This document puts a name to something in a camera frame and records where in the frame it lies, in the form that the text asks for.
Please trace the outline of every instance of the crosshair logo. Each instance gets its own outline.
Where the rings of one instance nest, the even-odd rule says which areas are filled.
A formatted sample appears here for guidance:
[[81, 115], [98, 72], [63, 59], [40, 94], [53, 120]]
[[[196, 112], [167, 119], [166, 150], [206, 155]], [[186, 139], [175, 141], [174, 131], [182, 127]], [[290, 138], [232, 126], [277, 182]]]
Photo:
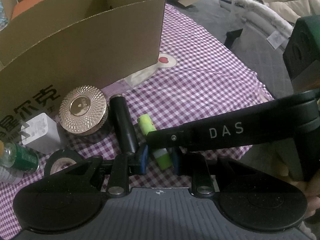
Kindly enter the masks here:
[[155, 193], [157, 193], [158, 195], [161, 195], [161, 194], [163, 194], [163, 193], [165, 193], [165, 192], [162, 191], [162, 190], [157, 190], [157, 191], [155, 191]]

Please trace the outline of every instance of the red apple print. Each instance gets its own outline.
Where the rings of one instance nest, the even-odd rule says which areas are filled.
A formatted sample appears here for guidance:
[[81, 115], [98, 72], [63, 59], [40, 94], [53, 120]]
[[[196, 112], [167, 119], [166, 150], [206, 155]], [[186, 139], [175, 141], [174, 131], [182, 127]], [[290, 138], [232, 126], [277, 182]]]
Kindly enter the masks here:
[[160, 57], [159, 59], [158, 59], [161, 63], [169, 63], [169, 60], [166, 58], [166, 57]]

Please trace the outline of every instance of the screw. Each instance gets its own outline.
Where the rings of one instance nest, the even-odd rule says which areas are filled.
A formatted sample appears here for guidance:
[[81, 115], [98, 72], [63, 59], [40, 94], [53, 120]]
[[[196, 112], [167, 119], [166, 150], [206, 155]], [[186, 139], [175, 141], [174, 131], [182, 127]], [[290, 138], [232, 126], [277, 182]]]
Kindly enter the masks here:
[[124, 192], [124, 189], [121, 187], [111, 187], [108, 192], [112, 195], [120, 195]]
[[201, 194], [210, 194], [212, 193], [212, 188], [208, 186], [200, 186], [197, 188], [197, 191]]

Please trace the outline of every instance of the black tape roll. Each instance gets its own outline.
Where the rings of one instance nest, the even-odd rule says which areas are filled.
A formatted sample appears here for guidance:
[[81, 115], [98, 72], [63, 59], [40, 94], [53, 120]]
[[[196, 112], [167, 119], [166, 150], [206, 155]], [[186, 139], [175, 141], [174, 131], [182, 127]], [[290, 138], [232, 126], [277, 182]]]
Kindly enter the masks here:
[[61, 170], [64, 165], [76, 164], [83, 160], [83, 156], [73, 150], [58, 150], [47, 160], [44, 167], [44, 176], [47, 177]]

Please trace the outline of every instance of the purple gingham tablecloth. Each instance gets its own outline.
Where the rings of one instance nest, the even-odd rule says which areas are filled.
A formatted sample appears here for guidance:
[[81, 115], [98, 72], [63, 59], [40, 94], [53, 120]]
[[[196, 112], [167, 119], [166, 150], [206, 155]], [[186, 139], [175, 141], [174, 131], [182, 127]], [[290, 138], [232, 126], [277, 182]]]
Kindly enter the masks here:
[[[270, 96], [257, 74], [210, 35], [203, 27], [166, 5], [160, 51], [177, 60], [172, 68], [160, 68], [150, 78], [131, 88], [123, 80], [103, 89], [106, 94], [122, 92], [126, 97], [132, 121], [140, 141], [143, 137], [137, 127], [137, 118], [148, 113], [158, 129], [167, 128], [262, 103], [260, 94]], [[99, 142], [90, 144], [67, 134], [68, 148], [84, 157], [102, 155], [113, 159], [119, 153], [112, 131]], [[249, 146], [217, 151], [206, 151], [207, 158], [218, 154], [239, 159]], [[39, 171], [25, 175], [18, 185], [0, 183], [0, 236], [10, 239], [20, 226], [12, 210], [12, 201], [21, 187], [42, 178], [45, 161], [41, 158]], [[188, 177], [177, 177], [172, 169], [160, 171], [150, 159], [146, 176], [130, 178], [136, 187], [188, 187]]]

